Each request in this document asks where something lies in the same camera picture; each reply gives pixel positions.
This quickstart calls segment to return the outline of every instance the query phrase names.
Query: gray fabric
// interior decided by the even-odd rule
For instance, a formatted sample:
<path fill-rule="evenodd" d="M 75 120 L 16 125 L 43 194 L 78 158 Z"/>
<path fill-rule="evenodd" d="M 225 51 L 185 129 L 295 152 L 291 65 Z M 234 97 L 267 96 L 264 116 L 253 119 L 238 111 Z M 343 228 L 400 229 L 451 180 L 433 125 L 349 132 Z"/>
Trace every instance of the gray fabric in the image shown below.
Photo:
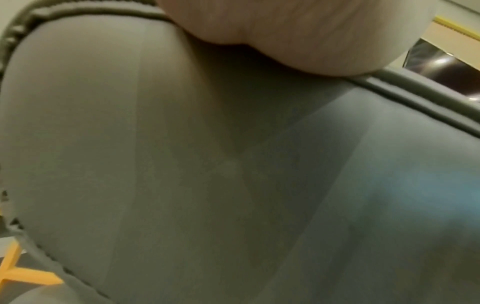
<path fill-rule="evenodd" d="M 10 304 L 82 304 L 77 295 L 65 285 L 32 289 Z"/>
<path fill-rule="evenodd" d="M 394 90 L 160 21 L 47 23 L 1 85 L 10 227 L 89 304 L 478 300 L 480 141 Z"/>

